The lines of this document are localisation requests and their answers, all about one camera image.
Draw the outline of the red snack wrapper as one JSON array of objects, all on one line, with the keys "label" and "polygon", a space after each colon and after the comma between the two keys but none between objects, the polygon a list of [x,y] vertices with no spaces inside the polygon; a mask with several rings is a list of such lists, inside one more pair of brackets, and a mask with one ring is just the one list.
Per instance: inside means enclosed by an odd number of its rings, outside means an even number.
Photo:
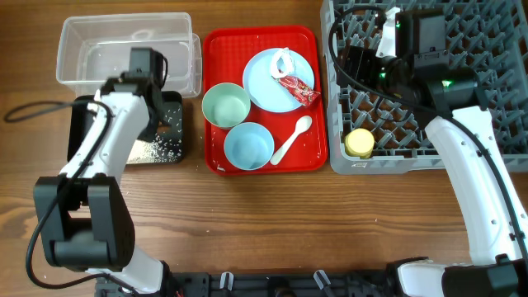
[{"label": "red snack wrapper", "polygon": [[320,97],[320,92],[295,76],[287,75],[276,81],[302,106],[311,106]]}]

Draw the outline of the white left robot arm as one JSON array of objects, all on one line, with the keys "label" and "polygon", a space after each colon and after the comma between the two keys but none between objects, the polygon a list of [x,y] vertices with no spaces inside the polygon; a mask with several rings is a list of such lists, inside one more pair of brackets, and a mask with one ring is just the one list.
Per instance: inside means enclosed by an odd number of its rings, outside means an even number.
[{"label": "white left robot arm", "polygon": [[136,139],[156,124],[168,62],[152,48],[133,48],[128,71],[110,78],[91,101],[96,116],[77,152],[56,177],[34,187],[46,261],[88,279],[105,278],[137,296],[164,296],[168,268],[135,243],[120,177]]}]

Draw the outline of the light blue plate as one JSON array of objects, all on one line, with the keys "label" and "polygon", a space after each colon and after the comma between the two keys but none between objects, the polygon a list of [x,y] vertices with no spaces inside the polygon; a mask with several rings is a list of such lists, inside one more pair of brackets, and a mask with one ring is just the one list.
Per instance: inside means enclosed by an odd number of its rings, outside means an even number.
[{"label": "light blue plate", "polygon": [[[264,111],[286,113],[300,108],[298,102],[284,87],[271,76],[273,56],[281,48],[265,49],[254,55],[243,71],[243,88],[251,101]],[[291,75],[300,78],[314,89],[314,71],[308,61],[300,54],[289,50],[294,62]]]}]

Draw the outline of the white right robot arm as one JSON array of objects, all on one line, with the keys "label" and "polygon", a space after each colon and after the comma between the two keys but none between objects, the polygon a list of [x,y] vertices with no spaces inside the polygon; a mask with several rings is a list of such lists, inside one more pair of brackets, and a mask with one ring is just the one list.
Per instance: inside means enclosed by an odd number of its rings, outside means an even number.
[{"label": "white right robot arm", "polygon": [[422,113],[463,214],[471,257],[468,265],[401,262],[395,267],[398,293],[526,295],[527,214],[498,149],[478,75],[471,68],[450,68],[446,19],[439,9],[397,13],[394,37],[394,57],[355,49],[354,67],[345,55],[333,55],[334,67],[353,87]]}]

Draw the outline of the yellow cup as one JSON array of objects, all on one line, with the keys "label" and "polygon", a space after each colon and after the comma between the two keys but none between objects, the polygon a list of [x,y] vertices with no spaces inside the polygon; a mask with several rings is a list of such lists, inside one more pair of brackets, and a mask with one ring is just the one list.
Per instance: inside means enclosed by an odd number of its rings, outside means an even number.
[{"label": "yellow cup", "polygon": [[374,145],[374,135],[363,128],[354,129],[344,139],[346,154],[351,157],[370,158]]}]

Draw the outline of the white plastic spoon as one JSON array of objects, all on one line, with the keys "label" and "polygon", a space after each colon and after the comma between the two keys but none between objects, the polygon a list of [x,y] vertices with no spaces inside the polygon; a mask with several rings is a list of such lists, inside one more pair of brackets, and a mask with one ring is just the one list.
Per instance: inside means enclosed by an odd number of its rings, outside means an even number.
[{"label": "white plastic spoon", "polygon": [[312,123],[313,119],[310,115],[304,115],[297,120],[293,134],[272,155],[270,159],[271,165],[277,165],[281,162],[289,151],[291,145],[301,134],[311,127]]}]

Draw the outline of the green bowl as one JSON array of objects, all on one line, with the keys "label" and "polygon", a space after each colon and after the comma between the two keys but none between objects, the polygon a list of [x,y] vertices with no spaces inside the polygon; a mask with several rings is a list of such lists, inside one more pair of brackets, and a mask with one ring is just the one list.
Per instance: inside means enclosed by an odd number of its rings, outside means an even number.
[{"label": "green bowl", "polygon": [[221,129],[231,129],[248,117],[251,100],[238,84],[222,82],[205,93],[201,108],[209,123]]}]

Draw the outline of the light blue bowl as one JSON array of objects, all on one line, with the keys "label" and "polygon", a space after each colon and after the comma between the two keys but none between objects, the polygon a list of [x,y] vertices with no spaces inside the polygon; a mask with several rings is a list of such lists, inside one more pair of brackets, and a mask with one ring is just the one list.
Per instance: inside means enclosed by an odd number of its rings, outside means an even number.
[{"label": "light blue bowl", "polygon": [[275,152],[271,132],[261,124],[244,122],[233,127],[224,140],[224,154],[237,169],[255,171],[264,167]]}]

